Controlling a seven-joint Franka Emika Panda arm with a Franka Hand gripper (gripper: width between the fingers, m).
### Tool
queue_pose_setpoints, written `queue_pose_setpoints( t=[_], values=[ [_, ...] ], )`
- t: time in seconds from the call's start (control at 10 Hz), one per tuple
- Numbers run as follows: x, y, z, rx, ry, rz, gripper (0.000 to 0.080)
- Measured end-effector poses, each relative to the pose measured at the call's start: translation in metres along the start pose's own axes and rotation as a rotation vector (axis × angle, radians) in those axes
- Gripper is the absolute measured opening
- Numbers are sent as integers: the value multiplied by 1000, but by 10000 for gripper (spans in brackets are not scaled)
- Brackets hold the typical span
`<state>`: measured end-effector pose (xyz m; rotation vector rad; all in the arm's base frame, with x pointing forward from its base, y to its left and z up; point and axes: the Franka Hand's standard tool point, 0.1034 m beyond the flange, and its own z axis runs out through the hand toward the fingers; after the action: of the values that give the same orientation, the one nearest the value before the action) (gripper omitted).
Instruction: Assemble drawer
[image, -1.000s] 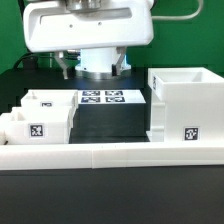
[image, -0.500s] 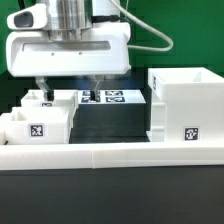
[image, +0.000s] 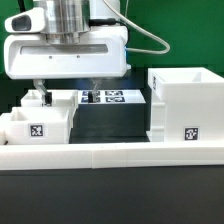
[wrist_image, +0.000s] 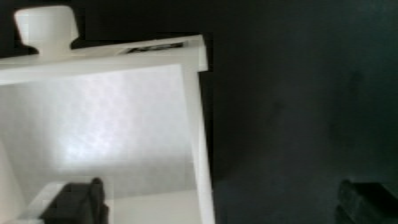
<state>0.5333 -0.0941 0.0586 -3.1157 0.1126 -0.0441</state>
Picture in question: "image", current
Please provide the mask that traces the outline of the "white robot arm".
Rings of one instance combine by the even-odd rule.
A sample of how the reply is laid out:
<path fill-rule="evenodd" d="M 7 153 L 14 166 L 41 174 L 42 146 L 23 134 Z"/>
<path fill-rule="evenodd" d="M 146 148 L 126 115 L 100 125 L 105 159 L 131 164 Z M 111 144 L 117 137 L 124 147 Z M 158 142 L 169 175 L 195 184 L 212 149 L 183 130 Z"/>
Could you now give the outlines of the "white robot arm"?
<path fill-rule="evenodd" d="M 127 71 L 127 26 L 102 0 L 33 0 L 5 20 L 5 73 L 30 79 L 50 106 L 47 79 L 121 77 Z"/>

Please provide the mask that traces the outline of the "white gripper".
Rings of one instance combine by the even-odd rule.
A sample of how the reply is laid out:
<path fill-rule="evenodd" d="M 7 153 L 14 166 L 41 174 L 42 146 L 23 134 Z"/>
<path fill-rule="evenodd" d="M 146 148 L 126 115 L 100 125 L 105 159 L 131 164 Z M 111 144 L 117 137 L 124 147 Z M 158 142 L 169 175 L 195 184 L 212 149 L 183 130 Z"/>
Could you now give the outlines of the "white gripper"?
<path fill-rule="evenodd" d="M 127 71 L 128 29 L 94 22 L 87 9 L 35 7 L 5 20 L 4 67 L 12 79 L 32 79 L 43 106 L 52 93 L 43 79 L 96 78 L 88 102 L 97 102 L 100 78 Z"/>

